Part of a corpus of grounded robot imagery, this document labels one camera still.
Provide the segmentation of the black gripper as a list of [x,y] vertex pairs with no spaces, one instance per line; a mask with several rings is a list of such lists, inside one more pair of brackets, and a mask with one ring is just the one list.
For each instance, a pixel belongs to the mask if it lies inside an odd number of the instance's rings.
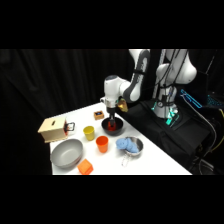
[[[113,108],[110,108],[110,107],[106,107],[106,111],[107,113],[109,114],[109,118],[108,118],[108,130],[116,130],[116,127],[117,127],[117,121],[116,121],[116,117],[115,117],[115,112],[116,112],[116,109],[117,107],[113,107]],[[111,120],[110,118],[114,118],[114,123],[113,123],[113,126],[111,126]]]

